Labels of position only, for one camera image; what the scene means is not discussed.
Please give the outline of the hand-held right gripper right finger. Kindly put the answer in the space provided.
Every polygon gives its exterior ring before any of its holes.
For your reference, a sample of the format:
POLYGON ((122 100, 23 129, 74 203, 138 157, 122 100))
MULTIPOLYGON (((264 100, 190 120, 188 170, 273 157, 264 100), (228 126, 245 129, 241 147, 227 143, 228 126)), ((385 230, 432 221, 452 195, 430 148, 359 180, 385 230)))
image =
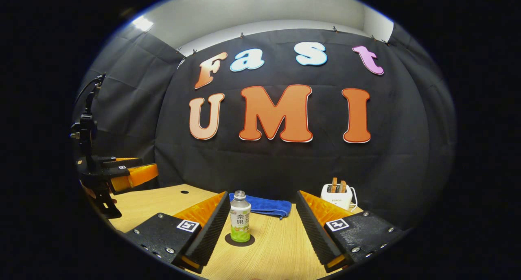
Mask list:
POLYGON ((370 211, 352 213, 305 191, 296 208, 315 254, 326 272, 374 257, 406 232, 370 211))

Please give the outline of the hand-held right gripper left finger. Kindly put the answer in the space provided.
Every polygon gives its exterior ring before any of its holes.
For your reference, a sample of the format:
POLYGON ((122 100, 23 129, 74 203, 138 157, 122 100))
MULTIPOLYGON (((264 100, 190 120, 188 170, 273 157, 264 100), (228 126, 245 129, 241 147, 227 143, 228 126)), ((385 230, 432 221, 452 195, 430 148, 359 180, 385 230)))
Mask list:
POLYGON ((230 210, 228 192, 171 216, 157 213, 125 232, 125 238, 160 260, 201 274, 230 210))

